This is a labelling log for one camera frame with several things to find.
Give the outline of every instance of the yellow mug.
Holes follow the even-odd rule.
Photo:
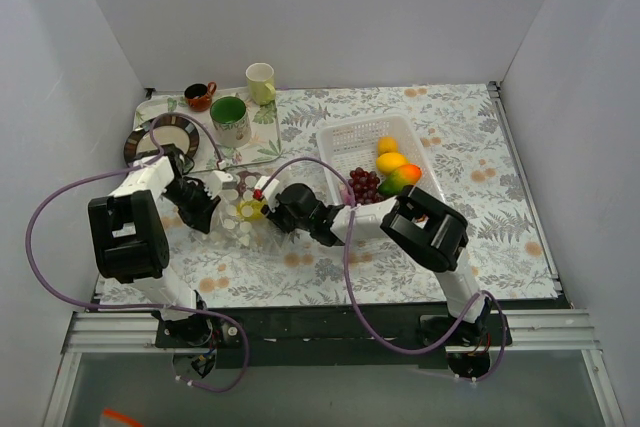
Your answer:
[[[258,105],[267,105],[276,100],[273,82],[273,67],[269,64],[252,64],[247,68],[247,84],[251,98]]]

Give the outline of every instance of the brown cup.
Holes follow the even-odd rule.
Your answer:
[[[193,84],[184,91],[184,98],[187,104],[194,112],[204,112],[211,107],[213,93],[218,86],[215,82],[209,82],[209,85]]]

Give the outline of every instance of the white wall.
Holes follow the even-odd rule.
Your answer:
[[[640,0],[546,0],[504,82],[563,285],[640,425]]]
[[[145,86],[501,80],[543,0],[97,0]]]
[[[56,187],[122,166],[143,91],[95,0],[0,0],[0,11],[0,423],[36,426],[71,309],[31,274],[26,224]],[[97,274],[86,205],[108,188],[67,194],[34,235],[46,276],[84,300]]]

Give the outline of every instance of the plastic basket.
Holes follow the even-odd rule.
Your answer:
[[[349,172],[356,167],[369,171],[376,169],[378,139],[387,135],[396,139],[398,151],[422,170],[422,177],[416,185],[445,202],[424,147],[405,115],[383,114],[333,123],[320,129],[316,137],[320,158],[348,178]],[[333,202],[343,203],[340,181],[326,169],[325,175]]]

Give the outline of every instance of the gray floor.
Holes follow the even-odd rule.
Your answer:
[[[579,352],[509,353],[475,387],[406,366],[252,368],[222,395],[176,383],[168,355],[85,354],[65,425],[95,426],[105,407],[147,427],[603,425]]]

